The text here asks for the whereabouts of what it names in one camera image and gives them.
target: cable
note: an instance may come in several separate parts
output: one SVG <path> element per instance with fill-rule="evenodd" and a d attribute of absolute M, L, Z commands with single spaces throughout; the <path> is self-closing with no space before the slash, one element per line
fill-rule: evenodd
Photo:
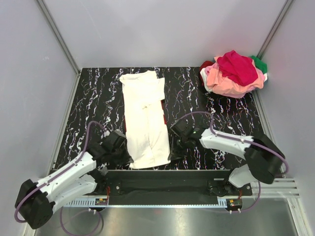
<path fill-rule="evenodd" d="M 279 153 L 277 153 L 277 152 L 271 150 L 270 148 L 267 148 L 267 147 L 265 147 L 264 145 L 258 144 L 258 143 L 253 142 L 253 141 L 242 140 L 241 138 L 238 139 L 238 138 L 229 137 L 229 136 L 226 136 L 226 135 L 223 135 L 223 134 L 218 134 L 218 133 L 216 133 L 215 130 L 213 129 L 214 117 L 213 117 L 213 115 L 212 115 L 211 113 L 209 113 L 209 112 L 190 112 L 190 113 L 188 113 L 188 114 L 186 114 L 186 115 L 180 117 L 178 120 L 183 119 L 183 118 L 185 118 L 185 117 L 187 117 L 187 116 L 190 116 L 190 115 L 193 115 L 193 114 L 206 114 L 206 115 L 211 116 L 210 130 L 211 130 L 211 132 L 212 132 L 213 134 L 215 134 L 215 135 L 217 135 L 217 136 L 219 136 L 219 137 L 222 137 L 222 138 L 226 138 L 226 139 L 230 139 L 230 140 L 234 140 L 234 141 L 239 141 L 239 142 L 244 142 L 244 143 L 247 143 L 247 144 L 251 144 L 251 145 L 257 146 L 257 147 L 259 147 L 259 148 L 261 148 L 261 149 L 265 149 L 266 151 L 268 151 L 268 152 L 274 154 L 276 157 L 278 157 L 278 158 L 284 163 L 284 165 L 285 165 L 285 171 L 283 172 L 283 174 L 286 174 L 286 173 L 289 171 L 289 165 L 288 165 L 287 161 L 286 161 Z"/>
<path fill-rule="evenodd" d="M 242 197 L 242 190 L 240 190 L 240 195 L 238 196 L 237 199 L 241 199 L 241 197 Z"/>
<path fill-rule="evenodd" d="M 79 216 L 79 215 L 81 215 L 82 213 L 85 213 L 85 212 L 87 212 L 87 211 L 88 211 L 88 210 L 83 210 L 83 211 L 80 211 L 80 212 L 76 213 L 76 214 L 75 214 L 74 216 L 72 216 L 68 221 L 63 222 L 63 225 L 68 224 L 68 223 L 71 222 L 74 218 L 76 218 L 77 216 Z M 61 228 L 61 226 L 53 226 L 53 227 L 54 227 L 54 229 Z"/>
<path fill-rule="evenodd" d="M 110 187 L 109 187 L 109 186 L 107 186 L 106 192 L 107 192 L 107 199 L 106 199 L 106 202 L 105 202 L 105 203 L 98 203 L 98 205 L 105 205 L 105 206 L 108 206 L 108 203 L 109 203 L 109 193 L 110 193 Z"/>
<path fill-rule="evenodd" d="M 68 235 L 70 235 L 70 236 L 91 236 L 91 235 L 94 234 L 94 233 L 96 232 L 96 230 L 98 229 L 99 224 L 100 224 L 100 221 L 101 221 L 101 219 L 102 219 L 102 215 L 101 215 L 98 211 L 94 210 L 94 214 L 95 214 L 95 213 L 97 213 L 97 215 L 98 215 L 98 223 L 97 223 L 96 227 L 95 227 L 90 233 L 88 233 L 88 234 L 86 234 L 86 235 L 75 235 L 75 234 L 70 233 L 70 232 L 64 227 L 64 224 L 63 224 L 63 207 L 61 207 L 60 213 L 59 213 L 59 220 L 60 220 L 61 228 L 63 229 L 63 231 L 64 231 L 66 234 L 68 234 Z"/>
<path fill-rule="evenodd" d="M 104 129 L 104 126 L 101 125 L 100 123 L 98 123 L 97 121 L 90 121 L 87 127 L 87 134 L 86 134 L 86 138 L 85 138 L 85 143 L 84 143 L 84 148 L 81 152 L 80 157 L 70 166 L 68 166 L 67 168 L 65 168 L 63 171 L 61 171 L 60 173 L 58 173 L 57 175 L 55 175 L 54 177 L 52 177 L 51 179 L 49 179 L 47 181 L 47 183 L 43 183 L 42 185 L 38 186 L 37 188 L 35 188 L 33 191 L 31 191 L 28 195 L 26 195 L 21 202 L 17 205 L 15 212 L 14 212 L 14 219 L 18 222 L 18 223 L 26 223 L 26 220 L 20 220 L 18 217 L 18 212 L 20 210 L 20 208 L 22 207 L 22 205 L 25 203 L 25 201 L 27 201 L 27 199 L 29 199 L 35 192 L 37 192 L 38 190 L 40 190 L 42 187 L 46 186 L 48 183 L 51 183 L 52 181 L 54 181 L 55 179 L 57 179 L 58 177 L 60 177 L 61 175 L 63 175 L 65 172 L 67 172 L 68 170 L 70 170 L 72 167 L 74 167 L 84 156 L 85 151 L 87 150 L 88 147 L 88 142 L 89 142 L 89 135 L 90 135 L 90 129 L 91 129 L 91 125 L 92 124 L 97 124 L 99 127 L 101 127 L 102 129 Z"/>
<path fill-rule="evenodd" d="M 179 120 L 181 120 L 181 119 L 183 119 L 183 118 L 185 118 L 185 117 L 187 117 L 187 116 L 194 115 L 194 114 L 206 114 L 206 115 L 209 115 L 209 116 L 211 117 L 210 130 L 211 130 L 211 132 L 212 132 L 214 135 L 217 135 L 217 136 L 222 137 L 222 138 L 226 138 L 226 139 L 238 141 L 238 142 L 248 143 L 248 144 L 257 146 L 257 147 L 259 147 L 259 148 L 265 149 L 266 151 L 268 151 L 268 152 L 274 154 L 276 157 L 278 157 L 278 158 L 284 163 L 284 165 L 285 165 L 285 171 L 283 172 L 283 174 L 286 174 L 286 173 L 289 171 L 289 165 L 288 165 L 287 161 L 286 161 L 280 154 L 278 154 L 277 152 L 271 150 L 270 148 L 267 148 L 267 147 L 265 147 L 265 146 L 263 146 L 263 145 L 261 145 L 261 144 L 258 144 L 258 143 L 256 143 L 256 142 L 252 142 L 252 141 L 248 141 L 248 140 L 242 140 L 242 139 L 238 139 L 238 138 L 234 138 L 234 137 L 229 137 L 229 136 L 226 136 L 226 135 L 223 135 L 223 134 L 218 134 L 218 133 L 213 129 L 214 117 L 213 117 L 213 115 L 212 115 L 211 113 L 209 113 L 209 112 L 190 112 L 190 113 L 188 113 L 188 114 L 183 115 L 182 117 L 180 117 L 177 121 L 179 121 Z M 257 203 L 258 203 L 258 201 L 259 201 L 259 199 L 260 199 L 260 194 L 261 194 L 261 184 L 260 184 L 260 182 L 258 181 L 258 196 L 257 196 L 257 199 L 255 200 L 255 202 L 253 203 L 253 205 L 251 205 L 249 208 L 247 208 L 247 209 L 245 209 L 245 210 L 242 210 L 242 212 L 247 212 L 247 211 L 253 209 L 253 208 L 257 205 Z"/>

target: green cloth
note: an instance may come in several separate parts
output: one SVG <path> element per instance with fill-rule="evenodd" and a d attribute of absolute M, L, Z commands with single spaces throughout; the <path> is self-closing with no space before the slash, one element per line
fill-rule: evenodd
<path fill-rule="evenodd" d="M 263 74 L 267 73 L 267 64 L 263 63 L 260 59 L 255 56 L 251 56 L 251 59 L 254 60 L 255 66 L 257 69 L 261 70 Z"/>

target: metal floor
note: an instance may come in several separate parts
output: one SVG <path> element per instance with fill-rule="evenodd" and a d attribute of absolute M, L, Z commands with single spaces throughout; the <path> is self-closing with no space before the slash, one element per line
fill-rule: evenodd
<path fill-rule="evenodd" d="M 252 200 L 244 200 L 245 206 Z M 65 208 L 63 221 L 72 234 L 85 235 L 97 216 L 82 208 Z M 108 208 L 102 211 L 97 236 L 297 236 L 286 200 L 261 199 L 250 212 L 230 215 L 223 209 Z M 36 236 L 65 236 L 59 212 L 36 231 Z"/>

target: red wire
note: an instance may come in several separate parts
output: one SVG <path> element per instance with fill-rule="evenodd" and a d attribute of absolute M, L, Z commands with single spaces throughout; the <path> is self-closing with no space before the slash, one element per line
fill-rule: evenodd
<path fill-rule="evenodd" d="M 240 190 L 240 196 L 238 197 L 238 199 L 240 199 L 242 197 L 242 190 Z"/>
<path fill-rule="evenodd" d="M 109 193 L 110 193 L 110 187 L 109 186 L 107 186 L 107 188 L 106 188 L 106 192 L 107 192 L 107 203 L 108 203 L 108 199 L 109 199 Z"/>

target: pink cloth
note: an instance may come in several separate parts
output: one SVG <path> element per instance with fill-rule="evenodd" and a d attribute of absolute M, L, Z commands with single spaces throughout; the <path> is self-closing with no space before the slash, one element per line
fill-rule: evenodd
<path fill-rule="evenodd" d="M 228 77 L 241 86 L 250 85 L 258 78 L 252 59 L 241 56 L 234 50 L 225 53 L 216 62 L 219 64 L 223 77 Z"/>
<path fill-rule="evenodd" d="M 219 70 L 218 63 L 214 63 L 211 66 L 207 66 L 205 69 L 207 76 L 207 87 L 212 89 L 212 92 L 221 94 L 223 96 L 242 98 L 247 92 L 254 90 L 255 88 L 262 89 L 264 86 L 265 76 L 261 70 L 256 68 L 258 78 L 247 86 L 241 86 L 228 77 L 222 76 L 222 72 Z"/>

